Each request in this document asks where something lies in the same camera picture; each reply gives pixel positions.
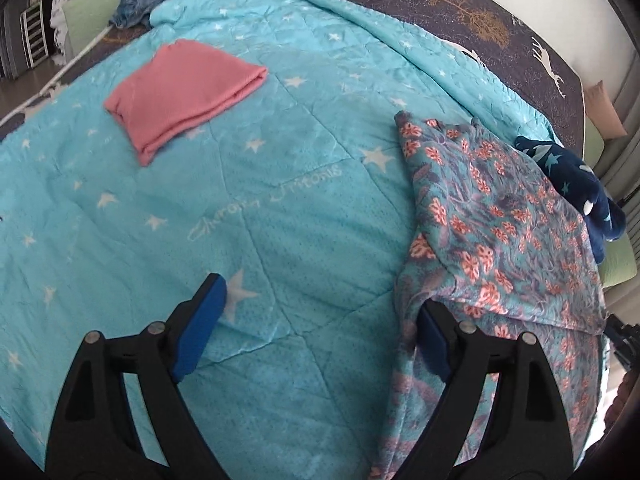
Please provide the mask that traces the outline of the pink pillow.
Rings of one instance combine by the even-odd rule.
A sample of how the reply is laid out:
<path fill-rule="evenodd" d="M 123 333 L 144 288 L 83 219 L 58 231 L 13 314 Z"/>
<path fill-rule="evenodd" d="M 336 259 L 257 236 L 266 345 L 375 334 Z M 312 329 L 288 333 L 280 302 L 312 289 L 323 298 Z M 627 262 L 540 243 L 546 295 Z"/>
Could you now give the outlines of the pink pillow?
<path fill-rule="evenodd" d="M 627 135 L 603 81 L 589 87 L 584 92 L 584 99 L 586 115 L 598 129 L 603 140 L 620 139 Z"/>

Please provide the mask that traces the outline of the turquoise star quilt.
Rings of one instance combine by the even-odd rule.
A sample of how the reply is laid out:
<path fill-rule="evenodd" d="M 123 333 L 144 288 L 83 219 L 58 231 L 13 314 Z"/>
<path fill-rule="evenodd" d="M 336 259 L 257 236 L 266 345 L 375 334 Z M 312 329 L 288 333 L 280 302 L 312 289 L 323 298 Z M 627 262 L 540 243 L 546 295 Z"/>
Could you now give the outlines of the turquoise star quilt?
<path fill-rule="evenodd" d="M 90 330 L 135 334 L 209 273 L 229 310 L 180 386 L 235 479 L 363 479 L 378 452 L 414 232 L 398 110 L 550 140 L 543 114 L 418 26 L 346 0 L 166 0 L 151 30 L 1 143 L 1 415 L 42 464 Z M 141 166 L 104 110 L 189 39 L 266 82 Z"/>

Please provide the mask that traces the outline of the floral teal garment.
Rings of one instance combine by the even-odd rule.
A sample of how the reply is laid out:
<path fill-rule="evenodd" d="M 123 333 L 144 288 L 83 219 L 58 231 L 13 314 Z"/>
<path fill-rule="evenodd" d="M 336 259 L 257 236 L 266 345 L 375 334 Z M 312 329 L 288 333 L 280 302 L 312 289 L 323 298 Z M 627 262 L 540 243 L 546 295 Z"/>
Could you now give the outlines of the floral teal garment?
<path fill-rule="evenodd" d="M 582 454 L 600 401 L 605 318 L 585 221 L 533 159 L 478 120 L 401 112 L 395 122 L 414 220 L 395 284 L 399 344 L 371 477 L 393 477 L 442 394 L 418 346 L 427 300 L 491 336 L 535 334 Z"/>

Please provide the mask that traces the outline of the folded pink cloth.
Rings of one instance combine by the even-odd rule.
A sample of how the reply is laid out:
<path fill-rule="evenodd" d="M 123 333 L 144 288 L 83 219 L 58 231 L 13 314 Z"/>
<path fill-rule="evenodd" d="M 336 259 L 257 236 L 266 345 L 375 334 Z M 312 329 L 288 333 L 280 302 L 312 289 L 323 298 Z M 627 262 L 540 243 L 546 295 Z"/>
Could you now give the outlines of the folded pink cloth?
<path fill-rule="evenodd" d="M 268 68 L 195 40 L 160 47 L 103 106 L 143 167 L 169 141 L 222 114 L 266 82 Z"/>

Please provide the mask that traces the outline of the dark deer-pattern bed sheet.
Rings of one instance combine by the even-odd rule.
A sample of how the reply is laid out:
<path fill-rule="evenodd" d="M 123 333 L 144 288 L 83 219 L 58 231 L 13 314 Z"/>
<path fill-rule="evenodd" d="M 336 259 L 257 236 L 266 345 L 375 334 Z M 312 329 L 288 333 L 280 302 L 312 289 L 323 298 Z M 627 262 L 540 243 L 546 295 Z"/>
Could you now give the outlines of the dark deer-pattern bed sheet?
<path fill-rule="evenodd" d="M 268 89 L 314 113 L 398 110 L 476 118 L 506 142 L 553 140 L 582 152 L 582 83 L 526 25 L 491 0 L 156 0 L 130 32 L 102 37 L 70 69 L 2 118 L 24 148 L 71 114 L 83 132 L 113 129 L 102 104 L 179 39 L 267 67 Z"/>

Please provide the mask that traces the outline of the navy star fleece garment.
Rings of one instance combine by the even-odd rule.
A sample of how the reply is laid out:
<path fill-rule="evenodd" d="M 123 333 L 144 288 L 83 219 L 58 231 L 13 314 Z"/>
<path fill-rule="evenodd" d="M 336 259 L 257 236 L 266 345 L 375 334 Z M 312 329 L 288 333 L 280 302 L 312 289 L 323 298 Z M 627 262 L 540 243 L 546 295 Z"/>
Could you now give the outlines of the navy star fleece garment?
<path fill-rule="evenodd" d="M 536 162 L 559 194 L 582 215 L 594 260 L 601 264 L 605 244 L 619 240 L 626 230 L 623 209 L 608 195 L 591 167 L 560 144 L 518 136 L 514 146 Z"/>

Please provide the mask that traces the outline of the green pillow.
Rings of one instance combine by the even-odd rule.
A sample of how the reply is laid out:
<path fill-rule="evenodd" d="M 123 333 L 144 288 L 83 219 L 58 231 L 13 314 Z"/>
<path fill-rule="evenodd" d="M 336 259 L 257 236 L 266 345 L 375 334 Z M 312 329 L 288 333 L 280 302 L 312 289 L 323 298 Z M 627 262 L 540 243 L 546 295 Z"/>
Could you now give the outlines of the green pillow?
<path fill-rule="evenodd" d="M 600 281 L 604 289 L 626 283 L 637 273 L 634 248 L 627 233 L 618 240 L 605 243 L 605 259 L 599 266 Z"/>

